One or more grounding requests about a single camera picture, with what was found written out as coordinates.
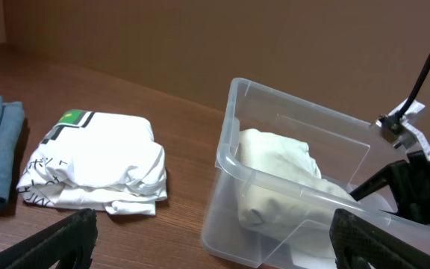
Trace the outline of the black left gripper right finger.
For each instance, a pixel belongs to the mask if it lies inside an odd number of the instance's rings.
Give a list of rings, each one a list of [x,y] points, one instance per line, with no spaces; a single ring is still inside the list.
[[[430,269],[430,255],[345,209],[337,209],[329,237],[337,269]]]

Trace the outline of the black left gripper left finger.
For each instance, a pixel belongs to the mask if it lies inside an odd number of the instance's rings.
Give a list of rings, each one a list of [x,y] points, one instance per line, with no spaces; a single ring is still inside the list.
[[[96,212],[81,209],[0,252],[0,269],[88,269],[97,237]]]

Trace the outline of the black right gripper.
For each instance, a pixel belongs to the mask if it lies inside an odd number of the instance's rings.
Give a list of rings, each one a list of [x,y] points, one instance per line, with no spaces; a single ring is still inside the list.
[[[360,201],[386,186],[398,202],[398,216],[430,224],[430,160],[423,152],[387,164],[349,194]]]

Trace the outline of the cream cloth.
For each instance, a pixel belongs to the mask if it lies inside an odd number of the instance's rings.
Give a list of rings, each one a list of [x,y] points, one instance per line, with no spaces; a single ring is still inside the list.
[[[353,198],[324,179],[309,146],[293,138],[257,129],[240,132],[236,156],[255,171],[254,179],[237,184],[240,224],[288,244],[294,255],[334,258],[328,235],[333,211],[310,201],[310,190],[346,201]]]

